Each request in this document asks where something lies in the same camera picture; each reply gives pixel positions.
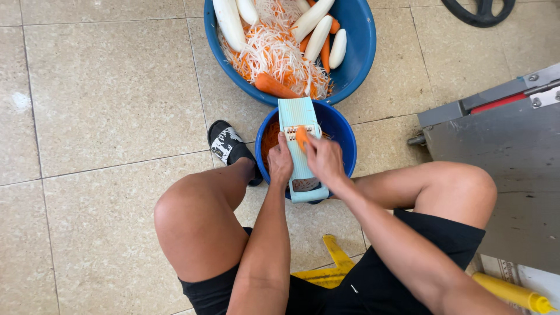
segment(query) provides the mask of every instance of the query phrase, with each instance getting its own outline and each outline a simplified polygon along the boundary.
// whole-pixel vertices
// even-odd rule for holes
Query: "metal bolt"
[[[533,100],[533,107],[540,107],[543,103],[540,102],[539,98]]]

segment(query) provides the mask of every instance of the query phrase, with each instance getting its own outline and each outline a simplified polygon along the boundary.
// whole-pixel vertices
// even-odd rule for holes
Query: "light blue grater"
[[[290,178],[290,195],[293,203],[309,202],[329,197],[329,188],[321,183],[321,187],[310,191],[293,191],[294,179],[309,179],[315,176],[307,167],[307,156],[301,151],[296,141],[298,126],[305,126],[307,131],[316,138],[321,137],[321,126],[317,123],[317,116],[311,98],[278,99],[278,116],[280,130],[286,135],[288,148],[292,154],[293,173]]]

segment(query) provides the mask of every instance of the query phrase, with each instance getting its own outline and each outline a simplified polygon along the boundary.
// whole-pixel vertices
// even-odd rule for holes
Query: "blue plastic basin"
[[[350,94],[362,84],[370,71],[375,55],[375,24],[370,6],[366,0],[335,0],[329,13],[346,30],[346,56],[340,66],[331,70],[330,77],[335,83],[332,95],[323,101],[334,105]],[[228,63],[220,48],[217,35],[217,21],[212,0],[204,3],[204,28],[208,43],[216,60],[238,87],[247,92],[255,100],[272,107],[278,106],[278,98],[263,93],[247,83]]]
[[[344,116],[340,114],[332,106],[328,105],[323,101],[313,101],[313,106],[315,108],[315,114],[317,115],[317,121],[321,125],[321,129],[332,136],[334,141],[337,141],[342,148],[342,161],[344,162],[344,172],[348,177],[352,176],[354,172],[354,167],[356,167],[356,158],[358,152],[356,149],[356,138],[352,127],[348,124]],[[263,175],[264,180],[270,184],[270,175],[268,174],[266,168],[263,164],[263,156],[260,153],[261,142],[263,140],[263,133],[266,127],[274,122],[278,121],[278,107],[276,107],[268,116],[264,119],[263,123],[260,125],[259,132],[256,134],[255,140],[255,157],[256,164],[259,167],[260,172]],[[290,196],[290,190],[286,190],[286,198],[292,199]],[[317,200],[309,202],[311,204],[317,204],[323,200]]]

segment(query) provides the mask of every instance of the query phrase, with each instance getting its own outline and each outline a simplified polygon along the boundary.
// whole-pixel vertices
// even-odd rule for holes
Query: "person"
[[[286,137],[280,132],[268,154],[270,185],[251,231],[234,211],[262,176],[235,130],[217,121],[208,142],[227,167],[180,179],[154,211],[161,248],[198,315],[515,313],[464,273],[496,201],[485,171],[437,161],[349,179],[336,142],[309,141],[310,170],[371,247],[334,289],[291,276]]]

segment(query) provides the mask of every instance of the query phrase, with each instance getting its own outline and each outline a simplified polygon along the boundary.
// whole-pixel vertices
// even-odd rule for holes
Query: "foot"
[[[255,187],[263,181],[256,159],[249,151],[245,142],[225,121],[215,121],[208,130],[208,145],[210,150],[226,165],[231,165],[241,158],[247,158],[254,163],[255,177],[249,182],[249,186]]]

